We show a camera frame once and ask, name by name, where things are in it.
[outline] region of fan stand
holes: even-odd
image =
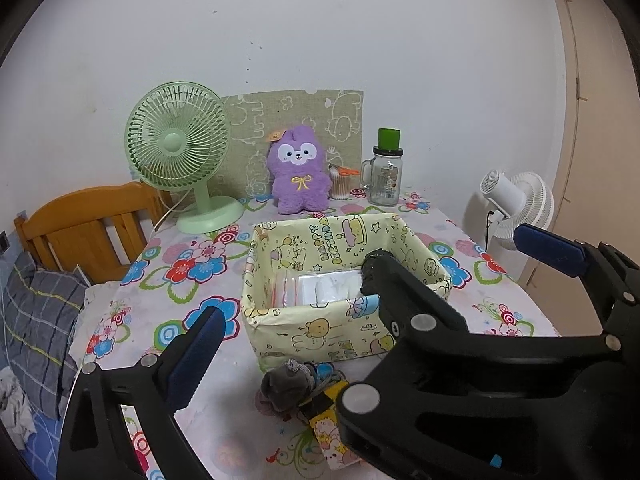
[[[197,235],[218,231],[236,222],[244,212],[244,206],[230,196],[209,196],[206,181],[193,186],[196,203],[178,216],[178,230]]]

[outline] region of black jar lid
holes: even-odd
[[[397,150],[381,150],[379,147],[374,146],[373,153],[382,156],[402,156],[402,148],[398,148]]]

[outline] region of green desk fan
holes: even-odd
[[[229,147],[230,124],[220,98],[196,83],[165,83],[133,108],[124,135],[129,163],[157,189],[193,188],[195,204],[178,216],[188,234],[217,231],[242,216],[228,196],[209,196],[207,181],[219,170]]]

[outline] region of silver bolt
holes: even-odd
[[[140,359],[140,364],[146,368],[149,368],[158,362],[158,356],[156,354],[146,354]]]
[[[620,339],[611,334],[607,335],[606,338],[604,338],[604,343],[609,347],[609,350],[613,350],[614,352],[617,352],[622,348]]]
[[[95,370],[95,363],[85,363],[82,365],[82,373],[90,374]]]
[[[380,403],[380,393],[370,384],[348,386],[342,394],[342,405],[352,413],[369,413]]]
[[[416,314],[411,318],[411,326],[420,332],[428,332],[436,328],[436,319],[430,314]]]

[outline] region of white wall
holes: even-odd
[[[0,68],[0,230],[129,180],[131,107],[185,79],[220,95],[364,90],[363,153],[400,128],[404,184],[480,241],[489,168],[555,177],[561,53],[553,0],[46,0]]]

